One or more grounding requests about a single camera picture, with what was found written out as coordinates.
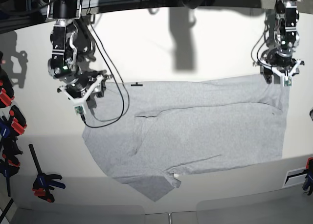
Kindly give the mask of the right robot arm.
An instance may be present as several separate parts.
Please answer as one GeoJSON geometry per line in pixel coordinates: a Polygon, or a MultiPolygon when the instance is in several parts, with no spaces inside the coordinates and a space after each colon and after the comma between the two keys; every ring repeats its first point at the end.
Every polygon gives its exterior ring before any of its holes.
{"type": "Polygon", "coordinates": [[[81,18],[82,4],[83,0],[49,0],[47,7],[47,17],[55,20],[48,72],[64,83],[57,91],[67,96],[77,114],[85,113],[90,97],[104,95],[110,78],[104,70],[81,66],[95,52],[95,40],[81,18]]]}

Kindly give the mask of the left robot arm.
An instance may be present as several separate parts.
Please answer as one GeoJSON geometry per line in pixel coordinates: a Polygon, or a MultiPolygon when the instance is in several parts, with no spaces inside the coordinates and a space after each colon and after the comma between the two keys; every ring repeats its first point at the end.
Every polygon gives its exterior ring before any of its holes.
{"type": "Polygon", "coordinates": [[[299,1],[302,0],[276,0],[274,11],[266,13],[262,37],[263,44],[268,48],[256,55],[254,64],[260,67],[267,84],[271,84],[276,77],[282,86],[292,86],[293,76],[298,75],[299,67],[305,64],[303,60],[293,57],[300,42],[297,30],[299,1]]]}

